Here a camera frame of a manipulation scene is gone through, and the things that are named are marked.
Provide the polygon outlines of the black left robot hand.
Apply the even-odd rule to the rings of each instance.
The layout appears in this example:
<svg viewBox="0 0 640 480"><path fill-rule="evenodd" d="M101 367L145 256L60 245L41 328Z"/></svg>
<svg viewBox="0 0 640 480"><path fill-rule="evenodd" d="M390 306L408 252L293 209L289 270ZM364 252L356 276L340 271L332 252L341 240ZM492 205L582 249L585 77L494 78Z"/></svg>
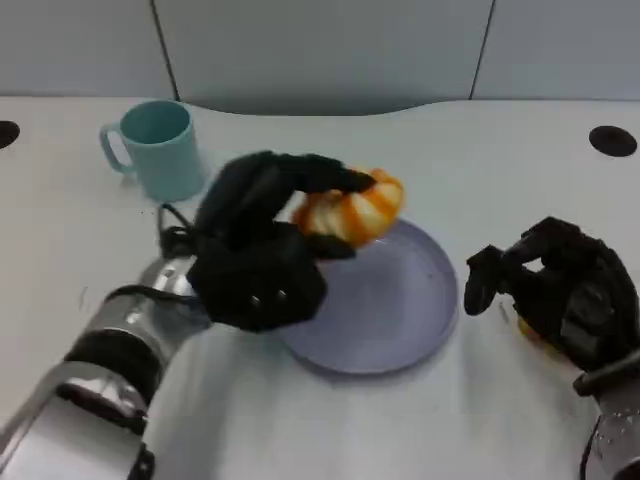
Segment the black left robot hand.
<svg viewBox="0 0 640 480"><path fill-rule="evenodd" d="M228 162L193 221L187 280L216 323L264 332L311 319L327 284L317 263L356 250L335 235L305 234L277 220L291 197L365 191L371 176L316 154L260 151Z"/></svg>

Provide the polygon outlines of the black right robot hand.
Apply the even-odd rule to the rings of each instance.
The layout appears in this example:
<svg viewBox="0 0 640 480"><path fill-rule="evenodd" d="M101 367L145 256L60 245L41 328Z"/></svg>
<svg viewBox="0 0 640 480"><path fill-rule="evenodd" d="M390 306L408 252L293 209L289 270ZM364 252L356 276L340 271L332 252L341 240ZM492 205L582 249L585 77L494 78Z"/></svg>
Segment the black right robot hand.
<svg viewBox="0 0 640 480"><path fill-rule="evenodd" d="M590 372L639 347L639 297L618 254L572 223L547 217L506 250L488 245L467 260L464 310L483 313L510 296L525 323Z"/></svg>

